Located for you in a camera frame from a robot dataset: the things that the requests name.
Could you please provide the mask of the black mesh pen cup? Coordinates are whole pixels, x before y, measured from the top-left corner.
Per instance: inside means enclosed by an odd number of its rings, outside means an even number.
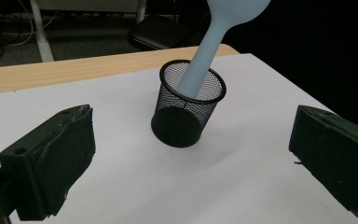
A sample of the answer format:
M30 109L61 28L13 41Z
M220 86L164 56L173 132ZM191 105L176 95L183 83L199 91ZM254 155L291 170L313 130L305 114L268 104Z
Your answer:
M224 80L209 69L197 96L184 96L177 86L189 65L190 60L174 60L159 71L160 88L151 129L158 140L171 147L196 144L215 107L227 93Z

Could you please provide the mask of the white-legged desk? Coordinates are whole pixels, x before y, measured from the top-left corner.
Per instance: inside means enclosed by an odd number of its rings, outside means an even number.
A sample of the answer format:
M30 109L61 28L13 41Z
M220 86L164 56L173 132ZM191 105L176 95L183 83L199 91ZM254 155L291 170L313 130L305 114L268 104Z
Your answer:
M145 18L146 0L29 0L36 27L36 42L43 63L54 57L44 30L41 10L69 10L88 12L117 12L136 15L139 23Z

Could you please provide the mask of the light blue hairbrush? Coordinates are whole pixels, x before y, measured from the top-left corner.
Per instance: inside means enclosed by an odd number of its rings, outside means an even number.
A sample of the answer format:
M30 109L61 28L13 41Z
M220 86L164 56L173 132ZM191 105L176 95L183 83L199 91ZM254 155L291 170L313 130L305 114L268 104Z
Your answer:
M195 98L226 32L259 16L271 0L207 0L211 23L177 90Z

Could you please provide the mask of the black folding chair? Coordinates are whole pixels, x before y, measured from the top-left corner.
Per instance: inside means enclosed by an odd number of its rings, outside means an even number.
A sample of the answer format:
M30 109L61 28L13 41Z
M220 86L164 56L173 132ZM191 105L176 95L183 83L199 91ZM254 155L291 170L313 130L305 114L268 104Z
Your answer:
M128 41L140 50L197 46L203 34L162 16L149 16L128 33Z

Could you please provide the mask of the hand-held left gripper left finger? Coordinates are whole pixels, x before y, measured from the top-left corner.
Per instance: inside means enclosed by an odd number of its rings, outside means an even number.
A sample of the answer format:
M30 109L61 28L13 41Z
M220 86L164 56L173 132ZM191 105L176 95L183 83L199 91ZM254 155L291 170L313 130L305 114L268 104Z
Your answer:
M0 152L4 212L41 221L61 210L95 153L92 108L67 108Z

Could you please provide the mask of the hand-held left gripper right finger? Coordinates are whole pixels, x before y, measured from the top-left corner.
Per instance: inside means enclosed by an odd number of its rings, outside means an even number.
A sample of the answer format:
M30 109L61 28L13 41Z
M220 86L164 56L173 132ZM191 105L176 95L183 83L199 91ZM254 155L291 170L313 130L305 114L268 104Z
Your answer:
M358 125L332 112L300 105L289 150L358 217Z

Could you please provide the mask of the wooden table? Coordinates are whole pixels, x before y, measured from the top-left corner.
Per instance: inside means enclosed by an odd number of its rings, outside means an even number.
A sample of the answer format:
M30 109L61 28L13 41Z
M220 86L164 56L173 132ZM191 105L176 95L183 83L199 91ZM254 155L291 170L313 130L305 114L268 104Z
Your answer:
M3 66L0 93L156 68L174 59L191 59L196 50L197 47L186 47Z

